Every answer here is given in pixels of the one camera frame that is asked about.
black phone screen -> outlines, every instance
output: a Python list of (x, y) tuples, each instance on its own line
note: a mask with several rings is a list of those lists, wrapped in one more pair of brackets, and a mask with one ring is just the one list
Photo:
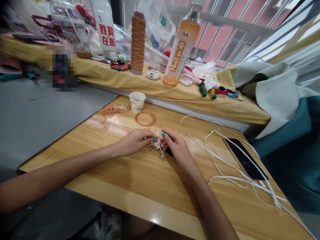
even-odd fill
[[(251, 155), (248, 153), (248, 151), (244, 148), (244, 146), (241, 144), (241, 142), (238, 139), (229, 138), (229, 140), (235, 143), (238, 147), (240, 147), (250, 157), (250, 159), (258, 166), (261, 172), (265, 175), (265, 173), (262, 171), (262, 169), (259, 167), (256, 161), (251, 157)], [(227, 139), (225, 139), (225, 142), (228, 144), (229, 148), (237, 157), (239, 163), (242, 165), (243, 169), (247, 172), (250, 178), (252, 178), (253, 180), (265, 180), (264, 177), (259, 172), (259, 170), (253, 165), (253, 163), (247, 158), (247, 156), (240, 151), (239, 148), (237, 148), (234, 144), (229, 142)]]

bottle cap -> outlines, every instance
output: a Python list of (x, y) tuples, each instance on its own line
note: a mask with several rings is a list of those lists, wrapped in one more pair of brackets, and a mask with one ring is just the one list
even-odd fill
[(193, 0), (191, 5), (197, 4), (203, 8), (205, 2), (206, 2), (206, 0)]

wooden table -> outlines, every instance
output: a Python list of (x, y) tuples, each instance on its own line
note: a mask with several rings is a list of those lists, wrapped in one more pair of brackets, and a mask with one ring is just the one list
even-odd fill
[[(128, 97), (120, 96), (111, 104), (129, 105), (130, 102)], [(220, 175), (206, 151), (186, 135), (188, 132), (201, 142), (198, 136), (204, 137), (211, 130), (216, 130), (214, 125), (192, 117), (186, 118), (180, 125), (184, 114), (147, 103), (144, 111), (152, 112), (157, 117), (157, 122), (150, 128), (152, 132), (155, 133), (162, 127), (169, 128), (185, 138), (206, 180)], [(31, 159), (20, 170), (29, 172), (115, 143), (134, 128), (146, 128), (138, 125), (134, 116), (131, 110), (118, 114), (107, 120), (110, 122), (108, 128), (104, 124), (106, 122), (101, 124), (105, 119), (95, 114)], [(139, 116), (139, 120), (145, 123), (150, 122), (150, 119), (147, 115)], [(227, 129), (245, 139), (240, 131)], [(219, 132), (234, 138), (223, 129)], [(221, 157), (239, 166), (219, 135), (213, 134), (207, 140), (215, 145)], [(284, 197), (257, 155), (247, 145), (245, 148), (269, 177), (276, 194)], [(65, 187), (188, 237), (205, 239), (201, 213), (190, 191), (188, 179), (171, 156), (161, 159), (159, 152), (149, 150), (149, 147), (145, 147), (132, 156), (104, 162)], [(235, 169), (220, 160), (216, 162), (224, 175), (241, 177)], [(240, 239), (311, 239), (302, 226), (284, 210), (279, 215), (274, 208), (260, 202), (248, 184), (242, 184), (247, 185), (248, 189), (240, 188), (226, 179), (215, 179), (210, 184)], [(272, 199), (265, 192), (256, 190), (262, 200), (273, 205)], [(288, 202), (284, 206), (298, 216)]]

brown thread spool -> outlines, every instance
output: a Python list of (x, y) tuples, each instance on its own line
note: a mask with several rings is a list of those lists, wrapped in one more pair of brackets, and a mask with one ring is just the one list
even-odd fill
[(144, 66), (144, 38), (146, 35), (146, 21), (140, 12), (134, 12), (131, 33), (131, 72), (142, 75)]

paper cup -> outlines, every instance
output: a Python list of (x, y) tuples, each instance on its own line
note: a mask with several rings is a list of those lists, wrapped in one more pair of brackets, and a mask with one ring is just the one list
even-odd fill
[(146, 95), (141, 92), (133, 92), (129, 95), (131, 102), (131, 110), (135, 113), (142, 112)]

